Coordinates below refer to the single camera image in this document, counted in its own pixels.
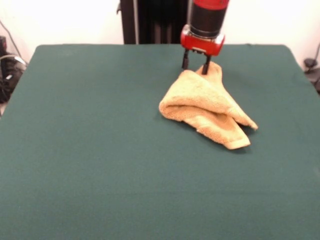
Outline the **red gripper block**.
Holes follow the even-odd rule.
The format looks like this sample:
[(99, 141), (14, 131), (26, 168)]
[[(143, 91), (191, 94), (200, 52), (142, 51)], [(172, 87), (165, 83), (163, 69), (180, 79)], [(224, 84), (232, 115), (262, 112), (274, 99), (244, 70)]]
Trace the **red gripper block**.
[(189, 66), (189, 51), (196, 51), (200, 54), (206, 55), (206, 61), (202, 67), (202, 75), (208, 73), (209, 65), (212, 56), (218, 56), (225, 41), (225, 35), (219, 33), (214, 38), (202, 38), (191, 32), (191, 26), (185, 24), (180, 34), (180, 43), (185, 48), (182, 69), (187, 69)]

